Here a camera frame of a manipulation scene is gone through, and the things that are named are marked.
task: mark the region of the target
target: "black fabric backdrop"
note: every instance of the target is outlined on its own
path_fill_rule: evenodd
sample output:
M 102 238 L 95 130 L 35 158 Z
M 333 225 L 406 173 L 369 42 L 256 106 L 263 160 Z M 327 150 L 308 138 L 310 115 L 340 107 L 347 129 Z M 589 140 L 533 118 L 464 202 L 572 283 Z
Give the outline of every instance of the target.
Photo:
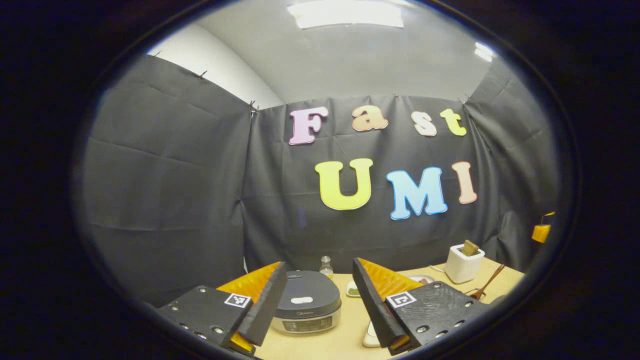
M 389 125 L 359 133 L 351 112 L 380 107 Z M 326 106 L 311 144 L 289 145 L 292 110 Z M 465 136 L 440 112 L 461 116 Z M 411 112 L 438 133 L 422 136 Z M 356 192 L 349 161 L 370 158 L 369 202 L 330 209 L 314 170 L 341 161 L 340 188 Z M 451 165 L 471 164 L 478 199 L 460 204 Z M 107 90 L 96 111 L 84 163 L 84 197 L 94 244 L 122 283 L 162 305 L 196 284 L 216 286 L 284 260 L 317 270 L 329 255 L 336 272 L 359 256 L 394 270 L 443 263 L 451 245 L 476 242 L 486 256 L 525 270 L 539 245 L 533 225 L 553 211 L 558 161 L 552 119 L 500 61 L 462 104 L 417 96 L 325 98 L 260 110 L 168 61 L 146 56 Z M 392 184 L 442 169 L 445 213 L 392 220 Z

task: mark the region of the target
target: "foam letter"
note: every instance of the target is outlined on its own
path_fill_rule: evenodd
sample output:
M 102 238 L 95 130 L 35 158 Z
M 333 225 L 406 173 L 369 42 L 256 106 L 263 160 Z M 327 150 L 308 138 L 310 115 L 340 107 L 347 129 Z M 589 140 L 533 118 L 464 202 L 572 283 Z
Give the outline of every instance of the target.
M 289 145 L 312 143 L 316 137 L 309 133 L 311 127 L 316 133 L 320 131 L 320 116 L 329 115 L 329 110 L 324 106 L 320 108 L 295 110 L 290 114 L 293 117 L 293 136 L 289 139 Z
M 420 135 L 424 136 L 434 136 L 438 133 L 436 127 L 431 123 L 431 117 L 427 113 L 422 113 L 419 111 L 414 111 L 411 113 L 411 119 L 415 123 L 413 125 L 415 130 Z
M 442 186 L 440 185 L 440 174 L 442 169 L 439 167 L 428 167 L 422 171 L 420 186 L 416 186 L 409 174 L 404 170 L 391 171 L 387 174 L 389 180 L 394 186 L 395 210 L 391 213 L 393 220 L 402 220 L 411 216 L 406 208 L 406 202 L 409 202 L 413 212 L 416 215 L 422 213 L 422 207 L 425 200 L 428 202 L 424 212 L 427 214 L 439 214 L 447 211 L 447 204 L 442 197 Z
M 361 106 L 353 110 L 351 114 L 356 117 L 351 124 L 356 131 L 384 129 L 389 125 L 389 120 L 382 116 L 382 111 L 380 111 L 380 108 L 377 106 Z
M 358 191 L 352 196 L 344 196 L 340 192 L 341 162 L 326 161 L 316 165 L 316 172 L 320 174 L 320 198 L 324 205 L 336 210 L 352 210 L 366 204 L 371 198 L 371 165 L 371 159 L 355 159 L 349 163 L 349 166 L 356 170 L 358 183 Z
M 458 120 L 460 120 L 460 115 L 456 114 L 451 109 L 446 109 L 445 111 L 440 113 L 440 116 L 447 121 L 449 130 L 451 130 L 452 133 L 458 136 L 465 136 L 465 134 L 467 133 L 467 129 L 465 129 L 464 127 L 461 127 L 458 124 Z
M 466 161 L 460 161 L 451 165 L 451 168 L 458 174 L 460 182 L 460 204 L 470 204 L 477 200 L 478 194 L 474 192 L 474 185 L 471 183 L 471 175 L 469 169 L 471 164 Z

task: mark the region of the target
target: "rice cooker lid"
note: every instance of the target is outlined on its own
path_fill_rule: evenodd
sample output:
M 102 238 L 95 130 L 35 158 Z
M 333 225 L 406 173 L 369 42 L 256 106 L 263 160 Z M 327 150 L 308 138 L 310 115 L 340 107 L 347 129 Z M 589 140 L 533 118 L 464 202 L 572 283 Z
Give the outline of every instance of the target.
M 275 316 L 315 318 L 338 310 L 341 304 L 340 290 L 326 275 L 308 270 L 290 271 Z

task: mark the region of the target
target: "beige tabletop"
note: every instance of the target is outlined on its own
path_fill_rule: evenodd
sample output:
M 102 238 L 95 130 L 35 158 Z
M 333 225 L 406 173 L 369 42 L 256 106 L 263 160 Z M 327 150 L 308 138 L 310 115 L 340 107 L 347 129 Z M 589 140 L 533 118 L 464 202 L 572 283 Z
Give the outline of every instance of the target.
M 437 281 L 445 282 L 462 292 L 468 292 L 484 286 L 498 269 L 499 264 L 483 259 L 480 271 L 475 279 L 462 284 L 453 284 L 448 276 L 431 267 L 400 271 L 403 275 L 428 275 Z M 444 269 L 444 264 L 437 265 Z M 522 278 L 523 273 L 505 267 L 484 291 L 481 302 L 490 303 L 495 298 L 508 293 Z M 339 324 L 326 331 L 315 334 L 284 334 L 269 328 L 261 347 L 255 355 L 265 360 L 339 360 L 339 359 L 388 359 L 391 357 L 386 348 L 367 348 L 362 345 L 369 315 L 359 297 L 346 295 L 347 284 L 352 281 L 351 274 L 334 274 L 333 282 L 340 290 L 342 310 Z

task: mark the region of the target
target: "blue letter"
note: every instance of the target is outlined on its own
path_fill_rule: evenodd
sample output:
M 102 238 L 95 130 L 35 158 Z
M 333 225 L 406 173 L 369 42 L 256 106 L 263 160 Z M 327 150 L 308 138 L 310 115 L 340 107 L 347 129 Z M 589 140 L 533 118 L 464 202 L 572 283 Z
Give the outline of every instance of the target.
M 439 167 L 428 167 L 422 172 L 420 186 L 416 186 L 409 174 L 404 170 L 391 171 L 387 174 L 387 180 L 394 186 L 394 200 L 396 208 L 391 213 L 393 220 L 402 220 L 411 216 L 406 208 L 406 201 L 409 202 L 416 215 L 422 213 L 424 201 L 428 200 L 428 205 L 424 208 L 427 214 L 439 214 L 447 211 L 447 204 L 442 197 L 442 186 L 440 185 Z

